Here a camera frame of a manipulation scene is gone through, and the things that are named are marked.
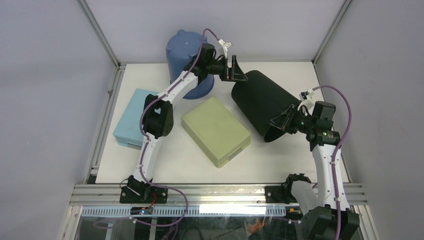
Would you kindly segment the black plastic bucket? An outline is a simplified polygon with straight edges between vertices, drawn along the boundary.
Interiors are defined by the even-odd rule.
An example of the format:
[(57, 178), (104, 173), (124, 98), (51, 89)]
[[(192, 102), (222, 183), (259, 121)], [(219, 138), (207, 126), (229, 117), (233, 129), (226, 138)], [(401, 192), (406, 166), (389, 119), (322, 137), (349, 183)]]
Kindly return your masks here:
[(245, 74), (248, 81), (237, 82), (232, 88), (231, 97), (245, 117), (266, 142), (272, 142), (285, 132), (269, 124), (291, 105), (300, 100), (258, 70)]

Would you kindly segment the large blue plastic bucket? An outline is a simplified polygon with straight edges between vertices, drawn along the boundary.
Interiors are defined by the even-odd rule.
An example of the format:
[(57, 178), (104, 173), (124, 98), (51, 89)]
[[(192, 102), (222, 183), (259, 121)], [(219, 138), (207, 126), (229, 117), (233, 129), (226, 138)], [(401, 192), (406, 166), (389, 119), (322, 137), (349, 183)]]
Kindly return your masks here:
[[(173, 83), (180, 76), (183, 68), (198, 54), (201, 44), (208, 42), (207, 37), (202, 37), (200, 33), (179, 29), (172, 36), (165, 48), (167, 66), (170, 76), (170, 83)], [(205, 97), (213, 89), (215, 79), (208, 75), (198, 86), (189, 91), (183, 98), (195, 100)]]

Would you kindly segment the light green plastic basket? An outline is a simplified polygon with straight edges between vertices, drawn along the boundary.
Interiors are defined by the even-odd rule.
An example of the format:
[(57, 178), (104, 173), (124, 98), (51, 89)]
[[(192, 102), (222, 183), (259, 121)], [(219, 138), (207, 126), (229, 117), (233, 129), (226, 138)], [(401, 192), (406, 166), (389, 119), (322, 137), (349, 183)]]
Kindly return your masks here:
[(186, 113), (181, 126), (218, 169), (251, 144), (251, 133), (215, 97)]

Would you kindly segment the light blue plastic basket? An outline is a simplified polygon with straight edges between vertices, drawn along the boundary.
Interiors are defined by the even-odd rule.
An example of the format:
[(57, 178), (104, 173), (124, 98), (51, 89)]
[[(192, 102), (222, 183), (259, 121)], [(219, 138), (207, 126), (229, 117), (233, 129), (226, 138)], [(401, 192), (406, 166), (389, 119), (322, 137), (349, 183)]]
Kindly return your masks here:
[(157, 94), (157, 92), (139, 88), (134, 91), (113, 132), (118, 145), (141, 149), (144, 136), (140, 131), (140, 118), (145, 107), (145, 99), (148, 95)]

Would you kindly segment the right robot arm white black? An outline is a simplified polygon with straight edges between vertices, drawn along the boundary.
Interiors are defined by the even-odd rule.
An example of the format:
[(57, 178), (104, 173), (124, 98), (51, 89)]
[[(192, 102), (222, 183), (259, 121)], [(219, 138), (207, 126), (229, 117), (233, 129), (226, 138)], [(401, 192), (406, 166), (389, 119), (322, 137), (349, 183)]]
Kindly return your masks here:
[(333, 130), (336, 106), (317, 101), (312, 113), (301, 104), (291, 104), (269, 124), (287, 134), (306, 135), (312, 153), (317, 192), (303, 173), (289, 174), (280, 186), (265, 188), (268, 203), (298, 203), (298, 221), (305, 240), (350, 240), (358, 230), (360, 217), (352, 212), (341, 179), (341, 136)]

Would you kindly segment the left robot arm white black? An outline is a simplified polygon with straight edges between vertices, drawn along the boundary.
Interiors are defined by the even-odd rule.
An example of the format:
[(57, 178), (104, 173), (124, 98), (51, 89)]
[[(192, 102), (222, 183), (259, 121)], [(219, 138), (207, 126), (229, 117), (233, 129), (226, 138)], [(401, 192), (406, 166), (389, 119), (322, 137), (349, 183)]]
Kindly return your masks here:
[(174, 127), (174, 108), (183, 97), (207, 76), (217, 75), (223, 82), (246, 82), (248, 77), (240, 68), (237, 56), (226, 53), (216, 55), (216, 48), (203, 43), (190, 62), (186, 64), (176, 80), (162, 92), (145, 98), (144, 109), (139, 120), (143, 135), (140, 157), (135, 169), (127, 179), (125, 190), (138, 203), (145, 203), (151, 196), (155, 161), (165, 137)]

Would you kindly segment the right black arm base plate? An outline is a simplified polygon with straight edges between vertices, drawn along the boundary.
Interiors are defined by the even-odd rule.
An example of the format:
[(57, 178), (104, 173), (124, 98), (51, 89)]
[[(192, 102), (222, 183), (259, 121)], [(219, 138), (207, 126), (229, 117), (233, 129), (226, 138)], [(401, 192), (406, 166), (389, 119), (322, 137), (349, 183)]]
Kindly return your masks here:
[(293, 196), (281, 185), (267, 185), (264, 187), (265, 202), (267, 204), (273, 203), (293, 203)]

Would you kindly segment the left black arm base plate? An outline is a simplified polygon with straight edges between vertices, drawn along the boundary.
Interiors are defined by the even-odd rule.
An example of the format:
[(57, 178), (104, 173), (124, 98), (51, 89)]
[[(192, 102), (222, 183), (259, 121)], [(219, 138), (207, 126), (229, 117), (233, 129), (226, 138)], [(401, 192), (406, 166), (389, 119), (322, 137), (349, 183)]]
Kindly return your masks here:
[(149, 186), (143, 193), (136, 193), (127, 186), (121, 189), (119, 198), (121, 204), (166, 204), (168, 202), (168, 190), (161, 187)]

